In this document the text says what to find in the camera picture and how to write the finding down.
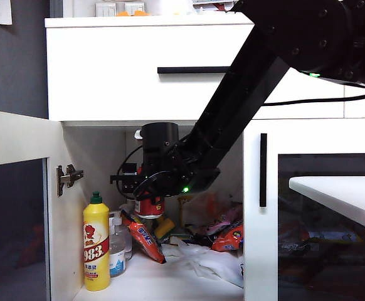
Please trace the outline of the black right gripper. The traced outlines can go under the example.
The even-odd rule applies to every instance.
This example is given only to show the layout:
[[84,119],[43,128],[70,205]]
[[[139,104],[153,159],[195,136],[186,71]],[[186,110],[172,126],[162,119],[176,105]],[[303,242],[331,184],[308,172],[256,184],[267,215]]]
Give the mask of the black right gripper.
[[110,183],[116,182],[117,190],[127,199],[157,201],[157,189],[152,187],[152,183],[156,179],[157,173],[146,176],[142,173],[141,168],[137,169],[136,163],[123,163],[117,174],[110,176]]

